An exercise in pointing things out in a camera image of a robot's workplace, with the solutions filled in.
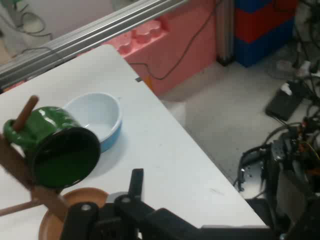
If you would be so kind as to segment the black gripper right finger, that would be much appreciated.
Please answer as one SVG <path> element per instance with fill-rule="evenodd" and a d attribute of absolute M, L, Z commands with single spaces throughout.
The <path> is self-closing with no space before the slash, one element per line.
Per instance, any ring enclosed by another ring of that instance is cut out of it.
<path fill-rule="evenodd" d="M 130 239 L 143 240 L 199 240 L 200 229 L 166 208 L 153 209 L 142 201 L 144 170 L 132 170 L 127 194 L 114 201 L 116 215 L 132 231 Z"/>

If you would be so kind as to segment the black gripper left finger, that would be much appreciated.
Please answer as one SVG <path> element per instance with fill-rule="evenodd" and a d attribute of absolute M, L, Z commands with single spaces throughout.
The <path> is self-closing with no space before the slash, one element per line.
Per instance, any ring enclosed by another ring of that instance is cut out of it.
<path fill-rule="evenodd" d="M 62 240 L 124 240 L 125 226 L 115 205 L 98 207 L 93 202 L 72 205 L 64 220 Z"/>

